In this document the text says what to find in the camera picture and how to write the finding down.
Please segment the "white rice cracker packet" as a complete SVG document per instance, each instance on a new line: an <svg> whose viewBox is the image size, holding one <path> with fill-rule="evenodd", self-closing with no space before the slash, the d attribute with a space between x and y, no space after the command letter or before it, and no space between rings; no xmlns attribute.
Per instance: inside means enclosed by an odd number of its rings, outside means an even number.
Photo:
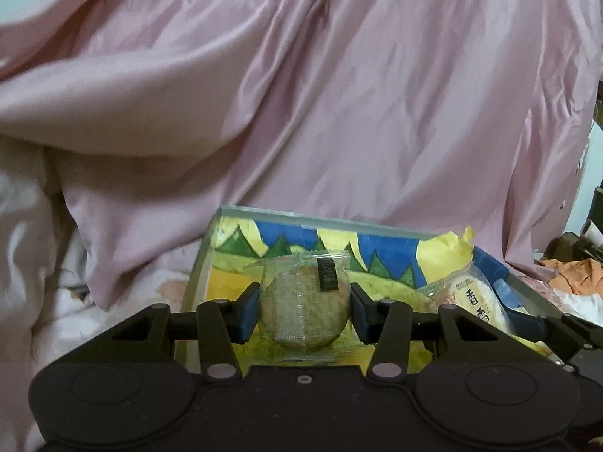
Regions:
<svg viewBox="0 0 603 452"><path fill-rule="evenodd" d="M419 288L418 292L427 298L432 312L438 311L440 306L454 304L507 335L515 334L496 291L473 263Z"/></svg>

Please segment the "green round cake packet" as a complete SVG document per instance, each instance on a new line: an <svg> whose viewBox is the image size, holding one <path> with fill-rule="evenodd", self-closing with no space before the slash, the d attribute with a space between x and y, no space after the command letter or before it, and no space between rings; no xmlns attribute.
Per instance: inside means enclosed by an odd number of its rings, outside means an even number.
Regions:
<svg viewBox="0 0 603 452"><path fill-rule="evenodd" d="M261 336L289 360L333 344L350 317L349 265L346 251L297 252L248 265L260 283Z"/></svg>

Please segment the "orange cloth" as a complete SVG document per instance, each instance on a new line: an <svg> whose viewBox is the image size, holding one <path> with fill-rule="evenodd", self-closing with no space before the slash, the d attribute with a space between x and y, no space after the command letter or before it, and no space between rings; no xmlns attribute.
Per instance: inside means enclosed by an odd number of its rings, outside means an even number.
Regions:
<svg viewBox="0 0 603 452"><path fill-rule="evenodd" d="M602 264L595 259L571 262L545 259L540 265L554 270L555 275L549 282L553 289L580 296L603 296Z"/></svg>

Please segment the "white pink duvet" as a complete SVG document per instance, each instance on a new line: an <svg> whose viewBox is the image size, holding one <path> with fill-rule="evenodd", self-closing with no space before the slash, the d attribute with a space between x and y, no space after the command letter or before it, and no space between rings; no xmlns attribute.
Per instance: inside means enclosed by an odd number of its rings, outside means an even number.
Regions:
<svg viewBox="0 0 603 452"><path fill-rule="evenodd" d="M98 308L82 289L56 286L61 235L41 147L1 141L1 448L35 451L43 440L28 405L34 373L143 307L181 308L197 245L176 248Z"/></svg>

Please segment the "pink satin curtain cloth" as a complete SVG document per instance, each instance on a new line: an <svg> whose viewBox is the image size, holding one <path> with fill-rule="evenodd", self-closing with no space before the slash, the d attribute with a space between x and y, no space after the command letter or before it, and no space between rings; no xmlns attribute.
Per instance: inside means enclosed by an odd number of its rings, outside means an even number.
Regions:
<svg viewBox="0 0 603 452"><path fill-rule="evenodd" d="M530 269L601 64L601 0L40 0L1 27L1 132L50 148L101 307L234 203Z"/></svg>

